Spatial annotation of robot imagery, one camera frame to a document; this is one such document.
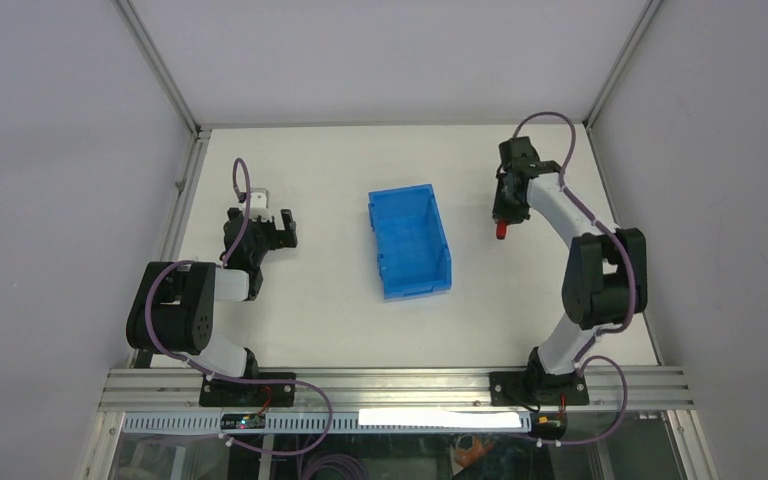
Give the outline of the red handled screwdriver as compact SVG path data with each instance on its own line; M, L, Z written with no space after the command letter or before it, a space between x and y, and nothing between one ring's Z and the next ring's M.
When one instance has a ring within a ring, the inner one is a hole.
M508 222L497 220L495 227L495 236L497 240L504 240L507 237Z

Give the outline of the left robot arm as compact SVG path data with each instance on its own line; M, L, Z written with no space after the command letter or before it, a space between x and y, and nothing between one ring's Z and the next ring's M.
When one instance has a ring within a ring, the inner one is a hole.
M211 378L224 378L223 394L237 406L254 403L261 392L254 353L217 334L214 307L220 302L257 299L270 251L298 246L292 211L275 217L267 210L246 217L227 211L220 262L150 262L126 320L128 344L167 354Z

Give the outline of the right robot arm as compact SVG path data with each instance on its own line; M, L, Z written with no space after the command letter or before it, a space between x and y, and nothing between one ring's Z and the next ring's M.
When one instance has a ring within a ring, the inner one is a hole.
M564 313L550 336L518 372L489 375L493 404L531 407L588 402L586 354L608 334L627 328L647 304L644 234L598 219L563 179L563 168L543 161L531 140L499 145L500 165L492 209L495 235L539 213L559 235L568 256L561 286Z

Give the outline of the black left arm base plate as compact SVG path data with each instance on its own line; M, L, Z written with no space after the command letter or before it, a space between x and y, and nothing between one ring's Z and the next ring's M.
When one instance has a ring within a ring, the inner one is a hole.
M227 380L203 378L198 405L200 407L259 409L287 408L294 405L296 374L289 371L266 372L259 375L266 384L240 384Z

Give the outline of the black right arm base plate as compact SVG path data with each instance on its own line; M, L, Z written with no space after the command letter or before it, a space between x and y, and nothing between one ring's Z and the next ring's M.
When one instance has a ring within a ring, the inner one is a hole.
M561 402L566 406L585 406L590 402L584 377L575 373L493 371L488 377L493 406L560 407Z

